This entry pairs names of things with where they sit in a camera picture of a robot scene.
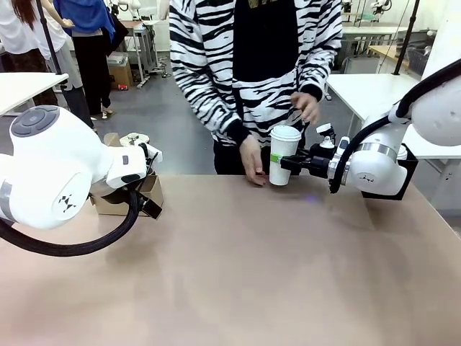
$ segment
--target black pole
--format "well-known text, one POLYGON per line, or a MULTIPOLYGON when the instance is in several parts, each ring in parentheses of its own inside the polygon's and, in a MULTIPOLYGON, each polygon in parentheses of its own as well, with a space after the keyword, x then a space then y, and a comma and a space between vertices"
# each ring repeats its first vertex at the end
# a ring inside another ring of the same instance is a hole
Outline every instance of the black pole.
POLYGON ((362 26, 362 20, 363 20, 363 13, 365 12, 365 5, 367 4, 367 0, 363 1, 363 7, 362 7, 362 13, 360 14, 360 22, 359 22, 359 27, 362 26))
POLYGON ((394 76, 398 76, 398 73, 400 72, 400 68, 402 66, 403 59, 405 58, 406 49, 408 48, 408 44, 410 43, 411 32, 413 31, 413 26, 416 21, 416 13, 418 12, 418 6, 419 0, 415 0, 415 6, 413 8, 413 13, 410 17, 410 23, 408 24, 405 40, 403 40, 402 50, 400 51, 400 55, 398 56, 397 66, 395 67, 395 71, 393 73, 394 76))
POLYGON ((40 22, 43 26, 43 31, 45 32, 46 42, 48 44, 48 48, 50 49, 51 60, 56 68, 56 74, 63 74, 61 71, 61 67, 59 66, 58 58, 56 57, 55 48, 53 47, 53 41, 51 40, 50 31, 48 30, 48 24, 46 22, 45 15, 43 14, 42 2, 37 0, 37 9, 38 14, 40 15, 40 22))

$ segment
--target white cup lid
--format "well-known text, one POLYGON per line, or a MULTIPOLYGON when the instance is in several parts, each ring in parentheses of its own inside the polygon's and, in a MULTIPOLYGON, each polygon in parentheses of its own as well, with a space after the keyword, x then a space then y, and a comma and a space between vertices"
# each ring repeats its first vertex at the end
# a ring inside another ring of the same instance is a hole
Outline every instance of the white cup lid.
POLYGON ((301 132, 291 126, 278 125, 272 129, 271 137, 280 141, 296 142, 301 139, 301 132))

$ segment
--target green label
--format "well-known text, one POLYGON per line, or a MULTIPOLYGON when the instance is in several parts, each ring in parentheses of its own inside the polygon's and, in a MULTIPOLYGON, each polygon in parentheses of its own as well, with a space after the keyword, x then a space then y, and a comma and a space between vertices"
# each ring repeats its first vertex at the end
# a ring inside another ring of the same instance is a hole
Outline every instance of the green label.
POLYGON ((282 157, 283 157, 282 155, 271 154, 271 162, 275 162, 276 164, 279 164, 282 157))

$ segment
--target black cuff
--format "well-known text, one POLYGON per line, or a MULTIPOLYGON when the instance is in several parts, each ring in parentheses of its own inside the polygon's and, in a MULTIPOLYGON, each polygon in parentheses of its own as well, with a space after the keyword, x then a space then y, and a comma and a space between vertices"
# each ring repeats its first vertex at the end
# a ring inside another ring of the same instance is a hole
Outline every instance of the black cuff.
POLYGON ((314 96, 317 99, 317 102, 319 102, 323 97, 323 90, 314 84, 302 86, 300 91, 314 96))
POLYGON ((241 120, 236 120, 230 123, 225 132, 230 139, 237 143, 237 146, 240 146, 242 142, 245 141, 245 138, 250 134, 250 131, 248 128, 243 126, 241 120))

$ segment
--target blue jacket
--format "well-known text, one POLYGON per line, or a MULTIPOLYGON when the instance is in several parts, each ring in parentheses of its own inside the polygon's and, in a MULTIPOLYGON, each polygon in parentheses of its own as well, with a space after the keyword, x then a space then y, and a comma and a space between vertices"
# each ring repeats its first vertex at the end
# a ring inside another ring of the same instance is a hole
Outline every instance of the blue jacket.
POLYGON ((91 34, 106 29, 112 41, 115 33, 114 22, 104 0, 53 0, 61 18, 70 19, 75 27, 65 29, 72 36, 72 30, 91 34))

